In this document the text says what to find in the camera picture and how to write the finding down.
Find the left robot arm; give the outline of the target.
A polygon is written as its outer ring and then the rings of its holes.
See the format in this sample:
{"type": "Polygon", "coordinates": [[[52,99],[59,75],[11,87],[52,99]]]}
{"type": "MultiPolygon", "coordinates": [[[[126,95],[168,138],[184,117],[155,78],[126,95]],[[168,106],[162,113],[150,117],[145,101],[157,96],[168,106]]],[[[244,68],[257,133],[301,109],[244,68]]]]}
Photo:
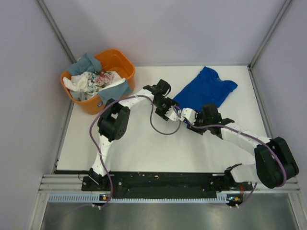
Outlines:
{"type": "Polygon", "coordinates": [[[151,113],[156,113],[165,121],[170,120],[170,111],[179,103],[168,97],[171,86],[165,80],[159,80],[155,85],[146,85],[137,93],[122,99],[109,99],[105,108],[90,125],[89,135],[98,150],[96,159],[89,170],[89,178],[98,190],[107,188],[109,169],[105,166],[105,160],[112,143],[119,140],[125,134],[130,113],[133,108],[149,103],[152,106],[151,113]]]}

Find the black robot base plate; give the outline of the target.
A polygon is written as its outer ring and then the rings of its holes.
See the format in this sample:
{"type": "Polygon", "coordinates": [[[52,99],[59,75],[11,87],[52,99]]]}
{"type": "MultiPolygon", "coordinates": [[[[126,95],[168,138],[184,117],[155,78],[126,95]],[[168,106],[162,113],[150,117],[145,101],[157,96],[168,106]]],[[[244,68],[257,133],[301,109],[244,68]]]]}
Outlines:
{"type": "Polygon", "coordinates": [[[89,176],[82,191],[110,192],[113,198],[214,198],[221,191],[240,191],[242,184],[225,174],[199,172],[110,172],[101,185],[89,176]]]}

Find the blue t shirt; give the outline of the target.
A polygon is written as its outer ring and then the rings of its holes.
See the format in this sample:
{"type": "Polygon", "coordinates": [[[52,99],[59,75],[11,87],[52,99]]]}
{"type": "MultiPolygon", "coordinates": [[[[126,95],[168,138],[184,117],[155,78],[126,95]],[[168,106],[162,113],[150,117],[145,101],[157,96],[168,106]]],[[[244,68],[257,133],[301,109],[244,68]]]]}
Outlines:
{"type": "Polygon", "coordinates": [[[214,103],[220,107],[237,87],[238,85],[234,81],[221,80],[215,70],[204,67],[173,100],[179,104],[182,110],[190,108],[196,112],[202,112],[202,107],[206,104],[214,103]]]}

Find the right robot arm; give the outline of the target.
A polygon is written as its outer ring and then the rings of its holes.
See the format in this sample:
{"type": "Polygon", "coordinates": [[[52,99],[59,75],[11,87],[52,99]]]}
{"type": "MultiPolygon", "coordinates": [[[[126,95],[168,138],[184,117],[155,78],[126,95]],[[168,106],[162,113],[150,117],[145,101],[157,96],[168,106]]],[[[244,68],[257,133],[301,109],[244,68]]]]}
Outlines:
{"type": "Polygon", "coordinates": [[[185,108],[181,115],[188,129],[200,134],[210,131],[212,135],[238,146],[254,157],[254,164],[238,163],[226,169],[230,173],[224,177],[228,189],[234,190],[242,182],[262,183],[273,189],[284,186],[287,180],[298,175],[299,167],[284,138],[256,135],[234,120],[222,118],[213,103],[204,105],[200,112],[185,108]]]}

